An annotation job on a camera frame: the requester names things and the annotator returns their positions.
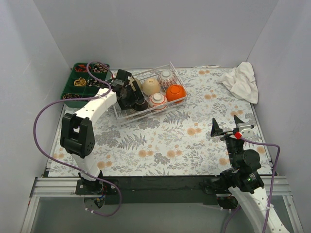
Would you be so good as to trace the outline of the white wire dish rack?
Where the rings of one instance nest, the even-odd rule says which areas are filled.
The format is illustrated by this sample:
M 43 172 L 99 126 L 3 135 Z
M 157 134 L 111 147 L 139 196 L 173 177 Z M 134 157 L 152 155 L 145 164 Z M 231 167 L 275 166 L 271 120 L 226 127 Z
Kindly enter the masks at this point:
M 113 105 L 115 116 L 121 125 L 184 105 L 187 101 L 187 88 L 172 62 L 134 73 L 133 77 L 135 81 L 140 82 L 141 86 L 148 82 L 148 85 L 157 84 L 158 87 L 149 87 L 149 92 L 142 93 L 148 104 L 145 110 L 138 111 L 130 108 L 123 110 L 118 103 Z

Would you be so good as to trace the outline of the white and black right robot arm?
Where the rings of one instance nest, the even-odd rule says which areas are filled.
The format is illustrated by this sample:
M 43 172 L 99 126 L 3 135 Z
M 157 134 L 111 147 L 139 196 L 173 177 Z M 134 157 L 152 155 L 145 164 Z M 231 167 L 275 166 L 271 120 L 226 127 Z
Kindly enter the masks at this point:
M 230 193 L 237 200 L 237 209 L 242 209 L 256 233 L 286 233 L 273 205 L 272 192 L 267 192 L 258 170 L 260 155 L 253 149 L 244 149 L 244 143 L 254 136 L 254 125 L 234 116 L 236 127 L 230 131 L 221 129 L 212 120 L 210 135 L 225 141 L 231 167 L 221 172 L 219 178 L 203 181 L 200 186 L 205 193 Z

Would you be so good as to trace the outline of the white bowl red wreath pattern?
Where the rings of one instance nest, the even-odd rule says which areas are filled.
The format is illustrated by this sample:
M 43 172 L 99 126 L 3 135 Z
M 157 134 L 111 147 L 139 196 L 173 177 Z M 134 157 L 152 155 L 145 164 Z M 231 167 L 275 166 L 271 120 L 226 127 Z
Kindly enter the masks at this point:
M 154 108 L 155 111 L 165 109 L 167 107 L 168 100 L 161 93 L 155 93 L 149 98 L 149 106 Z

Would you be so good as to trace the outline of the cream bird pattern bowl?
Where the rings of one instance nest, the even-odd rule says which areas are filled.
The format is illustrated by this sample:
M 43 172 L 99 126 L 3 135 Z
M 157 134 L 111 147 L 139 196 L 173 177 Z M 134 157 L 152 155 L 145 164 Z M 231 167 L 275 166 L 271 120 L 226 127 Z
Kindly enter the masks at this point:
M 151 96 L 155 93 L 159 93 L 161 89 L 161 86 L 157 79 L 155 78 L 148 78 L 144 81 L 142 85 L 143 93 Z

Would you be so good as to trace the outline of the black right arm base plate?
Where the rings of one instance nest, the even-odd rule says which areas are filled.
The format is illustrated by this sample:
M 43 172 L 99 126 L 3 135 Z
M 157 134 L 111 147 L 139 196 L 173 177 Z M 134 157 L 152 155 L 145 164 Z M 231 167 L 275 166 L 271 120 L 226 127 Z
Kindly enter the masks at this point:
M 206 194 L 229 194 L 232 190 L 240 191 L 232 180 L 221 177 L 204 179 L 199 185 Z

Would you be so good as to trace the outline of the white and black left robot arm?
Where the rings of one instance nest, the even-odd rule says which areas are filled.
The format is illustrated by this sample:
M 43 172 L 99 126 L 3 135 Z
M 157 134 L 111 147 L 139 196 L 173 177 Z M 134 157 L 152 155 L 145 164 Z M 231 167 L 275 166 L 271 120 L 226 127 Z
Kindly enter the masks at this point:
M 95 146 L 93 125 L 115 103 L 123 110 L 136 112 L 148 108 L 137 80 L 126 70 L 119 69 L 115 78 L 102 84 L 95 99 L 62 119 L 60 145 L 74 158 L 82 185 L 92 194 L 101 193 L 104 187 L 99 179 L 103 174 L 91 154 Z

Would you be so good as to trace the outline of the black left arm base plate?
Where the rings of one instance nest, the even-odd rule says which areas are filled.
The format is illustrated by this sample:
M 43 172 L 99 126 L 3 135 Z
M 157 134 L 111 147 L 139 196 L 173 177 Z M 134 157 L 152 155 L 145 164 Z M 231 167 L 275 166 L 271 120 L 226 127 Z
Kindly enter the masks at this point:
M 102 194 L 116 195 L 117 190 L 113 185 L 104 183 L 99 180 L 88 181 L 85 179 L 79 179 L 76 184 L 75 194 L 76 195 L 102 195 Z

